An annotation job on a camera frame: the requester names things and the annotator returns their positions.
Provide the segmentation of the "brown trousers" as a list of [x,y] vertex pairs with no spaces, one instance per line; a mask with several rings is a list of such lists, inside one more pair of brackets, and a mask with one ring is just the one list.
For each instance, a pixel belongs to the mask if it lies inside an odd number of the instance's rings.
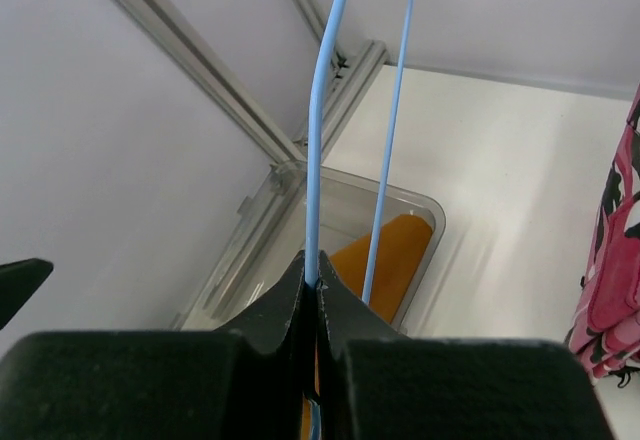
[[320,254],[314,291],[320,412],[313,418],[320,421],[323,439],[352,439],[353,427],[362,423],[350,405],[355,382],[347,373],[344,352],[355,341],[371,341],[378,352],[383,342],[405,337],[391,321],[419,270],[432,234],[432,227],[424,219],[409,214],[382,227],[368,303],[361,295],[371,236],[365,235],[333,255]]

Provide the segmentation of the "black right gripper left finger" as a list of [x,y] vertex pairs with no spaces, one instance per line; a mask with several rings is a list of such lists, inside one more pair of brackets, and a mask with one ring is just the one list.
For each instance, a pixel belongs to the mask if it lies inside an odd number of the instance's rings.
[[5,439],[295,439],[304,258],[226,324],[200,331],[58,331],[1,361]]

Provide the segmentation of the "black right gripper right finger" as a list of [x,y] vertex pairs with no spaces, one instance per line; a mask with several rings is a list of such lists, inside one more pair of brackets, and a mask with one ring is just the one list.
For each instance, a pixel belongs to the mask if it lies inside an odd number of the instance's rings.
[[326,439],[609,439],[582,367],[539,339],[413,339],[354,295],[329,258],[316,285]]

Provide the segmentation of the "blue hanger with brown trousers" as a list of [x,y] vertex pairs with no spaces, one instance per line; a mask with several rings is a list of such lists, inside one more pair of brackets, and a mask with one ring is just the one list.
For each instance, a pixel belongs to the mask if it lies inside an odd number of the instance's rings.
[[[324,94],[327,85],[328,68],[346,3],[347,0],[333,0],[332,2],[327,24],[321,38],[309,100],[304,281],[306,284],[305,290],[310,294],[315,293],[316,284],[319,280],[320,167]],[[381,235],[382,214],[388,185],[413,7],[414,0],[407,0],[382,170],[365,270],[364,287],[361,295],[361,300],[365,304],[370,302],[374,284],[375,263]]]

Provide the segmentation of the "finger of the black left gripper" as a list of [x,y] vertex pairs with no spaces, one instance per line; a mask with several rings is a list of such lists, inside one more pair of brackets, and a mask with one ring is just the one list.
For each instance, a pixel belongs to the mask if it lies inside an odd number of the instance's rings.
[[53,272],[52,262],[30,258],[0,267],[0,328],[3,329]]

